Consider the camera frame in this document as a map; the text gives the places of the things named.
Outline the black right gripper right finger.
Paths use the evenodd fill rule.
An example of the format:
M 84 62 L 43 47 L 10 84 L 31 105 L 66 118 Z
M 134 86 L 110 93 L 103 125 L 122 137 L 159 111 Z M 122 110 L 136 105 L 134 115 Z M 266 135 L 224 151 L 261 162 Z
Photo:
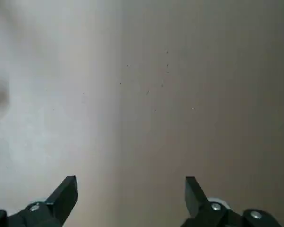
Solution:
M 193 176 L 185 179 L 185 202 L 190 217 L 182 227 L 281 227 L 268 212 L 247 209 L 242 215 L 218 201 L 209 201 Z

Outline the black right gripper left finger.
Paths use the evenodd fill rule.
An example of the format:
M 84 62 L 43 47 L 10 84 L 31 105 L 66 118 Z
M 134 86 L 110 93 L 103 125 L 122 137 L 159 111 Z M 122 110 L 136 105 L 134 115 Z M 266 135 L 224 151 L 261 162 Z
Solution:
M 0 227 L 62 227 L 78 200 L 76 176 L 67 176 L 45 201 L 8 215 L 0 209 Z

